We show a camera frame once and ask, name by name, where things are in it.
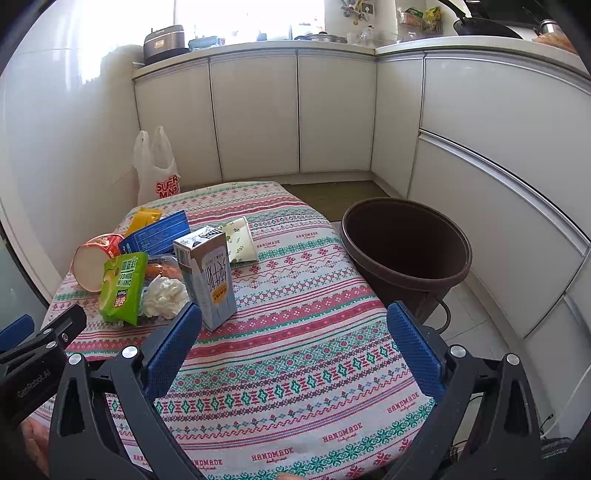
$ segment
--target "white cabinet door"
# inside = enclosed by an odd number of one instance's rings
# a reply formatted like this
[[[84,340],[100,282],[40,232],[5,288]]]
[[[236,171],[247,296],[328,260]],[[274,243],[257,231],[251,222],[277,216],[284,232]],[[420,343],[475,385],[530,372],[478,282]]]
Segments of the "white cabinet door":
[[[211,58],[224,180],[298,172],[295,57],[267,50]]]
[[[564,409],[575,386],[591,365],[589,332],[560,300],[542,324],[525,339],[525,348],[540,376],[554,418],[546,422],[545,430]],[[591,375],[588,375],[562,416],[557,428],[548,436],[574,439],[590,410]]]
[[[135,96],[142,130],[152,136],[157,126],[164,127],[181,186],[222,180],[207,59],[138,79]]]
[[[582,76],[507,54],[429,53],[421,127],[502,165],[591,235],[591,82]]]
[[[508,187],[508,178],[487,168],[423,133],[410,199],[439,210],[464,231],[472,270],[523,338],[560,298],[582,257],[548,220],[552,212],[534,208],[524,199],[527,192],[516,193],[517,185]]]
[[[373,56],[298,52],[301,171],[369,170]]]
[[[380,60],[371,171],[406,197],[417,147],[423,55]]]
[[[591,331],[591,259],[582,266],[574,282],[569,286],[569,296],[579,306],[582,319]]]

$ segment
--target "stainless steel pot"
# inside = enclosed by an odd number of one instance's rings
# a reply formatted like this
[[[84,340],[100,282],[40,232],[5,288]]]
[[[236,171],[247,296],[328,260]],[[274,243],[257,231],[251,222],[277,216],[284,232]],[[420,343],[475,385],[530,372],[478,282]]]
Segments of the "stainless steel pot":
[[[542,20],[540,23],[540,33],[543,35],[545,33],[564,33],[562,28],[558,26],[554,20]]]
[[[328,41],[333,43],[347,43],[347,39],[337,37],[336,35],[328,35],[326,32],[308,33],[307,35],[299,35],[294,40],[313,40],[313,41]]]

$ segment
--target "tissue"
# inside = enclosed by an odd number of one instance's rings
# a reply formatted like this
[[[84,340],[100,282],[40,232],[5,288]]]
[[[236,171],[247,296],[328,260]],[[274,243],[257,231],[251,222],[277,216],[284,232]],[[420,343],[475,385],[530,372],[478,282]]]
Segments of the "tissue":
[[[158,275],[144,293],[142,311],[147,317],[172,319],[188,301],[187,289],[181,281]]]

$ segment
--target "brown trash bin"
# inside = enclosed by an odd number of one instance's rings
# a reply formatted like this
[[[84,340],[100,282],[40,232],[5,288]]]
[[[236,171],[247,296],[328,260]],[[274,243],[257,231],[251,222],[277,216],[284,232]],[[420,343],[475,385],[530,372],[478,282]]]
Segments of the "brown trash bin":
[[[343,216],[341,238],[384,305],[402,300],[421,324],[472,265],[470,242],[460,228],[440,212],[410,200],[387,197],[355,203]],[[443,306],[447,327],[450,314]]]

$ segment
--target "frying pan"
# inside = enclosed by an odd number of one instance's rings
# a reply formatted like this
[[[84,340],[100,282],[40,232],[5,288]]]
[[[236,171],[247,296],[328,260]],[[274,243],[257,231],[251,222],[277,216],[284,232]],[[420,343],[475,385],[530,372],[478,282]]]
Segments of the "frying pan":
[[[453,29],[458,35],[488,35],[490,37],[511,37],[521,36],[509,27],[487,20],[486,18],[467,17],[466,14],[449,0],[439,0],[443,5],[451,8],[459,20],[453,24]]]

